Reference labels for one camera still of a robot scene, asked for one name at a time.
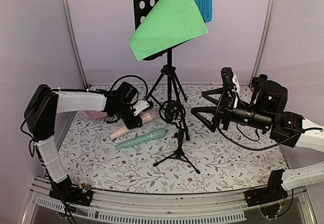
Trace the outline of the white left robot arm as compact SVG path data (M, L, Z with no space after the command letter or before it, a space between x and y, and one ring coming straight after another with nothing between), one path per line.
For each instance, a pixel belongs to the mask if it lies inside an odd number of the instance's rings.
M123 82L116 90L54 89L46 84L38 86L24 112L28 134L35 145L40 162L49 177L56 183L56 193L65 201L75 197L75 189L65 180L68 178L55 142L57 114L74 111L98 111L121 119L127 129L142 126L140 110L132 100L138 90Z

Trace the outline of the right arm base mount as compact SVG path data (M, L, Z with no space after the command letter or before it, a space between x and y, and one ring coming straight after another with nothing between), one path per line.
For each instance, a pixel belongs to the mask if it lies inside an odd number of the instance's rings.
M261 215L268 219L278 219L285 215L292 206L294 199L294 190L290 195L290 202L287 205L289 197L288 191L284 190L281 184L284 169L272 171L267 185L262 188L250 188L244 192L245 201L248 207L270 204L277 201L278 203L259 208Z

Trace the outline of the beige toy microphone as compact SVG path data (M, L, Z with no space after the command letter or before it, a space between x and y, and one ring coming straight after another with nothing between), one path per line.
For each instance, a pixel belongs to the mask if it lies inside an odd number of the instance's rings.
M125 123L125 125L114 132L110 134L110 139L114 140L126 133L128 133L130 130L133 130L135 128L142 127L145 123L148 123L156 118L156 110L150 109L149 111L143 113L142 115L138 115L135 117L135 119Z

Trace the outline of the black small tripod mic stand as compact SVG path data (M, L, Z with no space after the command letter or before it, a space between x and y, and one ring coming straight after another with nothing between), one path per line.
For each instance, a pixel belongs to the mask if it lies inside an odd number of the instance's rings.
M153 164L153 167L157 167L159 164L166 160L175 159L188 163L193 167L197 174L200 174L200 171L185 156L185 152L182 148L184 139L186 139L187 141L190 140L188 127L185 122L185 107L178 101L167 100L161 104L159 108L159 116L164 122L174 125L177 128L177 132L175 132L174 137L177 138L178 146L171 155L158 162L155 162Z

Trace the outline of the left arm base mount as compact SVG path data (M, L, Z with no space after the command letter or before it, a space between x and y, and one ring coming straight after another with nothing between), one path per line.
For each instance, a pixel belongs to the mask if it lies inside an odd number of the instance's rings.
M90 206L93 191L91 187L86 184L74 185L69 176L59 183L53 181L49 176L51 184L51 190L49 197L59 200L64 206L64 212L67 219L74 219L73 213L76 212L76 208L69 205L78 204L82 206Z

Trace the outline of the mint green toy microphone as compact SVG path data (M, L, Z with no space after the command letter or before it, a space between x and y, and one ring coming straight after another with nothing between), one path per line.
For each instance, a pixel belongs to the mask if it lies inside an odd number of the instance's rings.
M120 150L120 149L124 149L124 148L129 148L129 147L132 147L132 146L135 146L138 144L146 143L146 142L149 142L152 140L157 140L157 139L165 137L165 135L166 135L165 129L163 129L163 128L155 129L147 134L120 142L118 145L116 145L116 149Z

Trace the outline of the black round-base mic stand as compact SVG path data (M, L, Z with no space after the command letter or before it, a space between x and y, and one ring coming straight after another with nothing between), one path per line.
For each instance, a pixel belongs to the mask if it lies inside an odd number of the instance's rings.
M253 104L257 94L260 90L261 84L268 79L268 76L266 74L260 74L258 77L253 77L251 82L251 91L252 91L252 97L250 104Z

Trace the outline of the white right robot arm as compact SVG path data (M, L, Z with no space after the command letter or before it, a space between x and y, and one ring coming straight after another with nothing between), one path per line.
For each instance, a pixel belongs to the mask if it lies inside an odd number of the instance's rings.
M223 134L233 122L269 132L276 145L323 152L323 126L285 111L288 91L277 82L259 83L250 103L241 101L234 82L225 82L222 88L204 91L201 95L214 106L193 107L191 113L211 132Z

